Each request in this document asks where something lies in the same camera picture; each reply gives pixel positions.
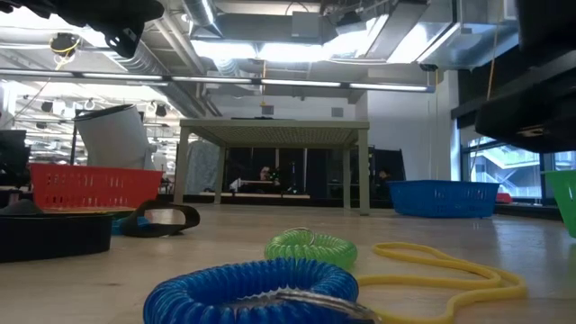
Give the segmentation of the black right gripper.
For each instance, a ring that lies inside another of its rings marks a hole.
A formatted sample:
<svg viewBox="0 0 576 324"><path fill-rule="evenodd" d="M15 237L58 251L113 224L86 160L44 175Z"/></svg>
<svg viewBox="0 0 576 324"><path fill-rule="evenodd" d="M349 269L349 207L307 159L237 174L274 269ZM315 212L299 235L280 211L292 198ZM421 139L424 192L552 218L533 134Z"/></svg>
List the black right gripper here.
<svg viewBox="0 0 576 324"><path fill-rule="evenodd" d="M475 131L537 153L576 150L576 50L505 85L477 111Z"/></svg>

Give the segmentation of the long yellow rubber band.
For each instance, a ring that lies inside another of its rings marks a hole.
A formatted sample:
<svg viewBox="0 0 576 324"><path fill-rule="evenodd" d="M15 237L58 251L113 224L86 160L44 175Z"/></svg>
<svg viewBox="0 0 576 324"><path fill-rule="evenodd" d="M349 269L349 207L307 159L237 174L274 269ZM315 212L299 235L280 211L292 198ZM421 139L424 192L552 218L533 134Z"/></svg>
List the long yellow rubber band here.
<svg viewBox="0 0 576 324"><path fill-rule="evenodd" d="M430 318L416 318L397 315L384 310L375 310L374 324L454 324L455 314L465 306L476 302L522 299L528 295L525 279L506 270L480 265L459 259L429 246L405 242L383 242L372 247L380 257L417 265L455 269L478 275L478 280L464 280L450 277L430 277L412 274L370 274L356 278L359 286L369 285L409 285L434 288L456 289L458 294L446 303L445 311Z"/></svg>

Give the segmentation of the black wide elastic band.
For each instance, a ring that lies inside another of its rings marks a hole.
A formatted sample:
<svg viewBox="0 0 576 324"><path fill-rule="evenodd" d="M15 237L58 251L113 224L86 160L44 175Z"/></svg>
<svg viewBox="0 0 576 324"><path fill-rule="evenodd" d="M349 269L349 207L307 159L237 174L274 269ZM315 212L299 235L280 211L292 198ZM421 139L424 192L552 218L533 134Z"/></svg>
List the black wide elastic band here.
<svg viewBox="0 0 576 324"><path fill-rule="evenodd" d="M183 224L151 223L150 229L147 232L147 236L142 239L174 236L183 230L188 230L190 228L198 226L201 221L200 214L194 207L156 200L148 200L143 202L128 217L131 218L136 218L137 216L144 217L146 211L152 211L152 210L176 210L178 212L181 212L184 215L184 223Z"/></svg>
<svg viewBox="0 0 576 324"><path fill-rule="evenodd" d="M111 236L107 214L0 215L0 264L102 253Z"/></svg>

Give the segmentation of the green coil wrist keychain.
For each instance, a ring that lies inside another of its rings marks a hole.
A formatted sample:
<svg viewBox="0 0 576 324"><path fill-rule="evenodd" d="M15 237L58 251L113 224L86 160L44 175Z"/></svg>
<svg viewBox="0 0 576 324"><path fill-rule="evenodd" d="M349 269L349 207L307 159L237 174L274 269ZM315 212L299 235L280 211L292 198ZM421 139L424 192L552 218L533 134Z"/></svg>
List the green coil wrist keychain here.
<svg viewBox="0 0 576 324"><path fill-rule="evenodd" d="M271 238L265 246L264 256L266 259L313 259L349 270L357 259L357 248L349 240L308 228L294 228Z"/></svg>

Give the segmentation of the blue coil wrist keychain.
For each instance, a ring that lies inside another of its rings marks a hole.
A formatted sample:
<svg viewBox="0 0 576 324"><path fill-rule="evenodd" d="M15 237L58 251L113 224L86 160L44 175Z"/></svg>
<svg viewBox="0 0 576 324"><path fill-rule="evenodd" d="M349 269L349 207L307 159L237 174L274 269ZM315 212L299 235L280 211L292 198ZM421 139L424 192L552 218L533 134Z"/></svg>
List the blue coil wrist keychain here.
<svg viewBox="0 0 576 324"><path fill-rule="evenodd" d="M215 266L157 285L145 300L144 324L377 324L309 301L239 307L243 299L292 289L355 302L356 279L346 270L305 258L275 258Z"/></svg>

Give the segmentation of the green plastic basket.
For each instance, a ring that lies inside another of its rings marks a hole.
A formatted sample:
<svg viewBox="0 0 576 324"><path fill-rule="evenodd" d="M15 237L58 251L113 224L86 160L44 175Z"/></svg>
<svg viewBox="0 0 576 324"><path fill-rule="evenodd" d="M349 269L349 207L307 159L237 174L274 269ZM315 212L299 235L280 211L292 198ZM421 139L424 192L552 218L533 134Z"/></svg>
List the green plastic basket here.
<svg viewBox="0 0 576 324"><path fill-rule="evenodd" d="M556 202L569 235L576 239L576 169L545 170L544 198Z"/></svg>

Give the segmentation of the blue plastic basket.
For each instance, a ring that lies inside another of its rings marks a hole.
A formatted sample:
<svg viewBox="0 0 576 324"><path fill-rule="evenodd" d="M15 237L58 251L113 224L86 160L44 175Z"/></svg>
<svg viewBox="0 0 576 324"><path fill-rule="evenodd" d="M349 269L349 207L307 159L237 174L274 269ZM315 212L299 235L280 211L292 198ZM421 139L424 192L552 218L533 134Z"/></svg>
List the blue plastic basket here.
<svg viewBox="0 0 576 324"><path fill-rule="evenodd" d="M425 218L487 218L495 208L500 188L496 183L446 180L388 183L394 210Z"/></svg>

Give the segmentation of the black cabinet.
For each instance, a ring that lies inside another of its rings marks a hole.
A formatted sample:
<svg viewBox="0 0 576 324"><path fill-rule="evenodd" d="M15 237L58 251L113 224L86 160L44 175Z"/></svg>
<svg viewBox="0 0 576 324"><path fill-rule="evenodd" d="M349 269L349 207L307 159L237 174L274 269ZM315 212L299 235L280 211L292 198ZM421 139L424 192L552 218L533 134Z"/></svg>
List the black cabinet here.
<svg viewBox="0 0 576 324"><path fill-rule="evenodd" d="M389 202L391 200L390 182L404 181L406 179L405 166L402 151L376 149L373 152L374 175L372 198ZM379 179L378 173L381 169L387 169L391 173L391 179L383 182Z"/></svg>

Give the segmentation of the black monitor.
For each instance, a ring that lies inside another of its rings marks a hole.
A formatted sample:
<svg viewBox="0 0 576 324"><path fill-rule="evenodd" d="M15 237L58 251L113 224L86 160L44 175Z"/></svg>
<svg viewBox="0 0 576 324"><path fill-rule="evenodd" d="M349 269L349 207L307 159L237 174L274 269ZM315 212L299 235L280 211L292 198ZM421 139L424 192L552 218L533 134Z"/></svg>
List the black monitor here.
<svg viewBox="0 0 576 324"><path fill-rule="evenodd" d="M22 187L30 182L31 149L25 130L0 130L0 186Z"/></svg>

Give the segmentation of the red plastic basket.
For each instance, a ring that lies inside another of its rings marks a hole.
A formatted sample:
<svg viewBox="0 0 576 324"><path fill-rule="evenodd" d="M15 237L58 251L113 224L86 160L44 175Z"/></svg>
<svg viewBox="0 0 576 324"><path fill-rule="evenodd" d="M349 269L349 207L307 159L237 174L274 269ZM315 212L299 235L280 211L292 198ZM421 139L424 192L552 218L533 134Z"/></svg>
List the red plastic basket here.
<svg viewBox="0 0 576 324"><path fill-rule="evenodd" d="M135 208L158 195L163 173L102 166L31 164L34 202L43 210Z"/></svg>

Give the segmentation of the blue rubber band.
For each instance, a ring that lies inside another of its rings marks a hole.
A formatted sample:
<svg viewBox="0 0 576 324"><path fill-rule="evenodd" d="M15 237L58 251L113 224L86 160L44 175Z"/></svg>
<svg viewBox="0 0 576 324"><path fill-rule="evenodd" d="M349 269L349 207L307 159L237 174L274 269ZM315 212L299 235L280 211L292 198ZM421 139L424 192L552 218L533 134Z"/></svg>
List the blue rubber band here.
<svg viewBox="0 0 576 324"><path fill-rule="evenodd" d="M126 217L112 221L112 234L134 238L144 238L150 229L151 223L143 216L136 218Z"/></svg>

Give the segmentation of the long linear ceiling light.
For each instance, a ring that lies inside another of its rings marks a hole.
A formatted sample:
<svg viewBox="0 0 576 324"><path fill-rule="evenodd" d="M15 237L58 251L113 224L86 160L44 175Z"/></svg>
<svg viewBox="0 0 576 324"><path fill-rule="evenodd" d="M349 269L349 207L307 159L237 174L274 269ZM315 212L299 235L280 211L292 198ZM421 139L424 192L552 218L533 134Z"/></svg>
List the long linear ceiling light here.
<svg viewBox="0 0 576 324"><path fill-rule="evenodd" d="M335 88L345 90L365 91L392 91L409 93L433 93L436 88L432 85L404 85L404 84L369 84L359 82L335 82L296 79L274 79L262 77L224 77L224 76L167 76L167 75L141 75L120 74L104 72L57 71L44 69L16 69L0 68L1 77L35 77L35 78L75 78L86 80L118 80L130 82L144 82L149 84L164 83L202 83L236 86L297 86Z"/></svg>

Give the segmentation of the sage green perforated metal shelf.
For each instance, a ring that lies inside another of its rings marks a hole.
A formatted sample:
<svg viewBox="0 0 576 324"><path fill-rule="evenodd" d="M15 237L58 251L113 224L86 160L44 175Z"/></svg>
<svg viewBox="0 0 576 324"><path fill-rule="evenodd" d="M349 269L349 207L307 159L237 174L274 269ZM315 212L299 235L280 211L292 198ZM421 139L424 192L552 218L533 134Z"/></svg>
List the sage green perforated metal shelf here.
<svg viewBox="0 0 576 324"><path fill-rule="evenodd" d="M350 151L358 148L359 210L370 213L368 174L368 121L224 120L182 119L175 161L174 203L184 201L189 158L189 138L196 135L219 148L213 202L221 202L225 153L231 148L342 149L343 205L351 208Z"/></svg>

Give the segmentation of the silver round ventilation duct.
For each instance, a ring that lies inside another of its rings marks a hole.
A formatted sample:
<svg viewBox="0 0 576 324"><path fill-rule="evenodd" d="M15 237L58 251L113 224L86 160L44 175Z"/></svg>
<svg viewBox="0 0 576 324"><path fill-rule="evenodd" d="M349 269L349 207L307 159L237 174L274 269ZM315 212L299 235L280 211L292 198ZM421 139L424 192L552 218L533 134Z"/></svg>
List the silver round ventilation duct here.
<svg viewBox="0 0 576 324"><path fill-rule="evenodd" d="M167 63L161 61L141 39L147 23L160 32L192 75L203 75L205 69L169 12L157 0L110 0L105 17L113 31L104 35L107 45L115 51L115 60L128 72L169 76ZM200 83L169 82L160 86L160 93L185 117L206 118L220 112L204 92Z"/></svg>

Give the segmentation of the silver rectangular ventilation duct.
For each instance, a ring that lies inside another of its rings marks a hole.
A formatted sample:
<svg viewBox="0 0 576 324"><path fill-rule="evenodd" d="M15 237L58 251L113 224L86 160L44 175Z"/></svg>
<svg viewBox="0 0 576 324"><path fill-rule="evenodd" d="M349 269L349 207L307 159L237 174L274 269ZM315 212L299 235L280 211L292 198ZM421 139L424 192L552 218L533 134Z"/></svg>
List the silver rectangular ventilation duct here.
<svg viewBox="0 0 576 324"><path fill-rule="evenodd" d="M353 0L325 15L324 59L473 69L518 45L516 0Z"/></svg>

